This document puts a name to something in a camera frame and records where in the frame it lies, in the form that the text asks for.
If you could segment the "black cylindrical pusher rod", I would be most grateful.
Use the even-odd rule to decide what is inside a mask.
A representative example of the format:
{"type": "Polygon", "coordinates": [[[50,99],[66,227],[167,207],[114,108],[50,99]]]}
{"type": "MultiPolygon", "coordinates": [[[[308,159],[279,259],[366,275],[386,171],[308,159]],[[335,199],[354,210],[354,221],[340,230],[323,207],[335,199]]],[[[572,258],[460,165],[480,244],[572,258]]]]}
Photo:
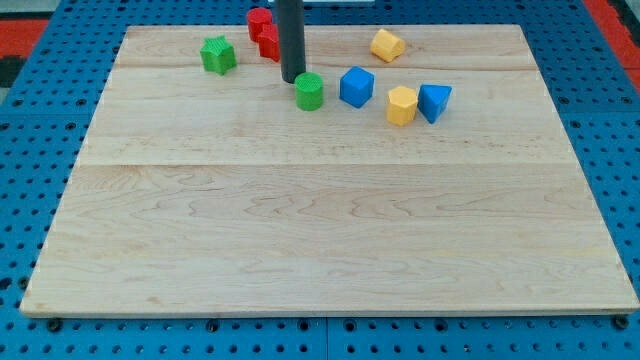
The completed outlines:
{"type": "Polygon", "coordinates": [[[276,0],[282,79],[294,83],[306,71],[302,0],[276,0]]]}

